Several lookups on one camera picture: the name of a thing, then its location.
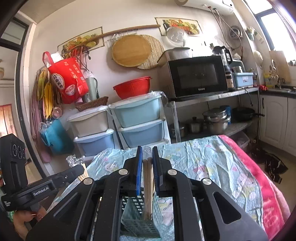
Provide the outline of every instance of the water heater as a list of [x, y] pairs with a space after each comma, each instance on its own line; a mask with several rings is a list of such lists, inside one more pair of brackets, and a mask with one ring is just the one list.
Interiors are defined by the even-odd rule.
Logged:
[[234, 4], [231, 0], [175, 0], [180, 6], [194, 7], [202, 10], [210, 11], [216, 8], [221, 15], [233, 14]]

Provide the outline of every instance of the white cabinet door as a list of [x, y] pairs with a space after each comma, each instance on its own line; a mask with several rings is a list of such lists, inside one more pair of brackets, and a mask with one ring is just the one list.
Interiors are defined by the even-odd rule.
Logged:
[[282, 149], [285, 139], [288, 98], [261, 95], [262, 114], [260, 140]]
[[296, 99], [288, 98], [288, 120], [283, 150], [296, 156]]

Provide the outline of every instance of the silver screw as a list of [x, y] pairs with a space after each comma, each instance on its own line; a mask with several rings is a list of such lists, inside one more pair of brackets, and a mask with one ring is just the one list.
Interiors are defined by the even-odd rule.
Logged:
[[170, 174], [171, 176], [174, 176], [177, 174], [177, 171], [174, 169], [170, 169], [170, 170], [168, 170], [168, 174]]
[[202, 182], [203, 182], [205, 185], [211, 185], [211, 184], [212, 184], [211, 179], [208, 179], [208, 178], [203, 179]]
[[127, 169], [120, 169], [118, 172], [120, 175], [126, 175], [128, 173]]
[[85, 185], [90, 185], [90, 184], [92, 184], [92, 179], [91, 178], [86, 178], [86, 179], [83, 180], [83, 183]]

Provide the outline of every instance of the cutting board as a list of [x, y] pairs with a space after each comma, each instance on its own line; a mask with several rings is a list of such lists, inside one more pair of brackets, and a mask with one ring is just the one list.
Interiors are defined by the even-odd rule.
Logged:
[[121, 37], [112, 46], [113, 60], [125, 67], [136, 67], [151, 55], [151, 45], [140, 35]]
[[157, 66], [157, 61], [159, 60], [160, 56], [165, 51], [162, 44], [158, 39], [152, 37], [150, 35], [140, 35], [145, 38], [151, 45], [152, 53], [150, 57], [141, 65], [137, 66], [138, 69], [153, 69]]
[[285, 79], [285, 83], [291, 83], [289, 66], [283, 51], [269, 51], [269, 56], [275, 62], [278, 76]]

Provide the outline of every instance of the round wooden cutting board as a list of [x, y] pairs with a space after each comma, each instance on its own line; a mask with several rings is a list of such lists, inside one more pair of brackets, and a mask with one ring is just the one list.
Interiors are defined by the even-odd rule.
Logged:
[[165, 51], [162, 44], [158, 39], [152, 37], [150, 35], [140, 35], [145, 38], [151, 45], [152, 53], [150, 57], [141, 65], [137, 66], [138, 69], [153, 69], [157, 66], [157, 61], [159, 60], [160, 56]]
[[140, 35], [121, 37], [112, 46], [113, 60], [125, 67], [135, 67], [144, 63], [151, 55], [151, 45]]

